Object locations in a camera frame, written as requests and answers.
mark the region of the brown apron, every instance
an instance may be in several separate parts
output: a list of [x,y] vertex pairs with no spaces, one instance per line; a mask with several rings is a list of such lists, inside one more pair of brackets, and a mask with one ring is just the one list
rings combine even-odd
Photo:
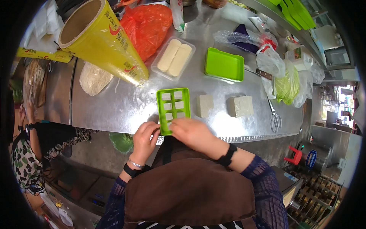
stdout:
[[240,220],[245,229],[256,228],[250,180],[186,146],[174,147],[182,143],[173,137],[164,143],[153,169],[127,184],[124,229],[139,221],[203,226]]

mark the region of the hand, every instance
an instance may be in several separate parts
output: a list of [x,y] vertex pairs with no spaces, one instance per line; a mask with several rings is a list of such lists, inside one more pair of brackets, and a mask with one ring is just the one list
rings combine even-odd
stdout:
[[19,118],[19,126],[23,126],[25,119],[25,108],[23,107],[23,104],[21,104],[20,109],[18,111],[18,118]]
[[150,141],[150,137],[154,130],[160,128],[160,124],[154,122],[144,122],[136,131],[134,135],[134,151],[130,155],[131,161],[139,165],[145,165],[146,160],[153,152],[160,129],[155,131],[153,138]]
[[219,159],[229,149],[228,143],[215,137],[207,126],[198,120],[189,118],[174,119],[170,128],[173,137],[212,159]]
[[29,123],[34,124],[34,104],[30,100],[27,103],[27,115]]

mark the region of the red stool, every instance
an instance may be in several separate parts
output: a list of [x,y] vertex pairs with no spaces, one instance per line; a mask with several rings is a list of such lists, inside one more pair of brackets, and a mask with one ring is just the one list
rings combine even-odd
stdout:
[[295,156],[294,156],[294,158],[293,159],[291,159],[291,158],[283,158],[283,160],[286,160],[286,161],[288,161],[288,162],[290,162],[290,163],[292,163],[292,164],[294,164],[294,165],[297,165],[297,164],[299,164],[299,162],[300,162],[300,159],[301,159],[301,157],[302,157],[302,152],[300,151],[300,150],[298,150],[298,149],[295,149],[294,147],[292,147],[292,146],[288,146],[288,148],[290,149],[290,150],[292,150],[292,151],[294,151],[295,152]]

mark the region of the yellow plastic wrap roll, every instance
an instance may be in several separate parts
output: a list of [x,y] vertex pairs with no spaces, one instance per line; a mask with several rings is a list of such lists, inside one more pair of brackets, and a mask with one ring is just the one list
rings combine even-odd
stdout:
[[16,52],[16,56],[19,57],[31,57],[31,58],[38,58],[44,60],[54,60],[60,61],[64,63],[68,63],[71,61],[72,55],[64,52],[62,50],[57,50],[55,53],[47,53],[47,52],[40,52],[37,50],[29,49],[29,48],[18,48]]
[[60,48],[136,86],[149,77],[116,15],[106,0],[90,0],[66,21]]

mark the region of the patterned pants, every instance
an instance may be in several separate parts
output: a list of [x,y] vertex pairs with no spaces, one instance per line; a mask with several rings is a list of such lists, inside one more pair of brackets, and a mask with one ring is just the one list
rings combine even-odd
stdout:
[[63,149],[67,145],[76,145],[77,143],[82,142],[82,141],[90,141],[91,133],[100,132],[100,130],[90,130],[90,129],[84,129],[84,128],[78,128],[78,127],[75,127],[75,131],[76,131],[75,138],[72,138],[66,142],[63,142],[62,144],[57,144],[50,151],[47,152],[47,154],[44,156],[44,158],[51,161],[53,158],[57,157],[60,154],[60,152],[63,151]]

